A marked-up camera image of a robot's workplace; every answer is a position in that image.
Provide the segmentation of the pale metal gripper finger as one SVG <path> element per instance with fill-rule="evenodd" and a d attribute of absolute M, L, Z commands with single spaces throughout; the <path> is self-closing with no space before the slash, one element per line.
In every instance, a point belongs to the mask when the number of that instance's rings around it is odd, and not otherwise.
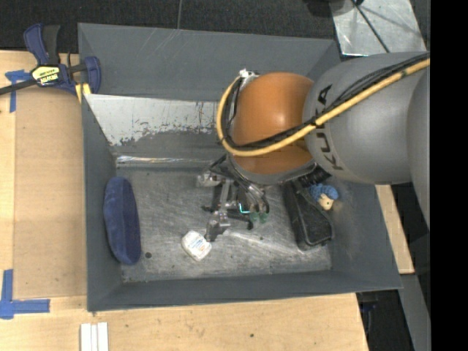
<path fill-rule="evenodd" d="M 208 242 L 214 242 L 218 235 L 222 235 L 230 227 L 231 223 L 226 211 L 213 211 L 208 219 L 205 239 Z"/>
<path fill-rule="evenodd" d="M 197 176 L 196 186 L 197 187 L 215 187 L 222 183 L 221 178 L 218 175 L 212 173 L 202 173 Z"/>

